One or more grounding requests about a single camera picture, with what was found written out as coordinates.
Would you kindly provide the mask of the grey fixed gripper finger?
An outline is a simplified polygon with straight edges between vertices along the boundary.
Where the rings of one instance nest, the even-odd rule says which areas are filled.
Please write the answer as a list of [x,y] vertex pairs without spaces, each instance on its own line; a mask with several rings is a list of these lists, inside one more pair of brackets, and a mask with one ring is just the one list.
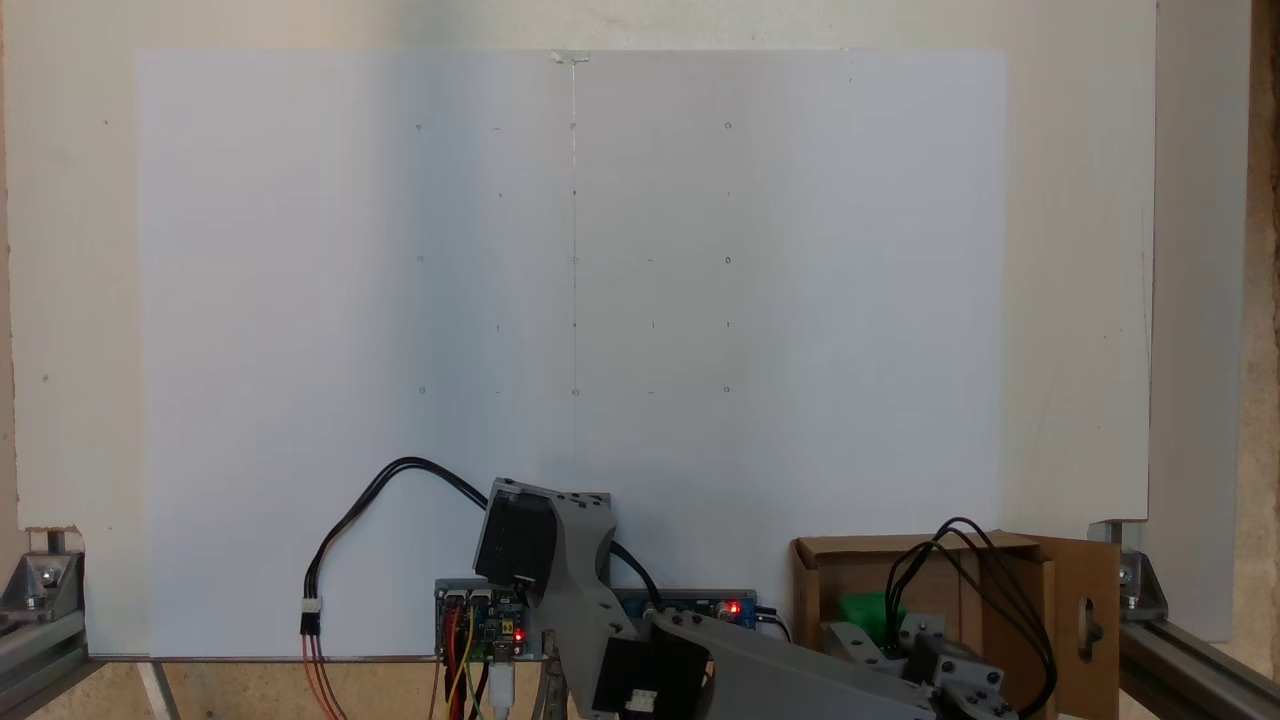
[[822,648],[831,657],[851,664],[886,664],[879,646],[860,626],[847,621],[822,624]]

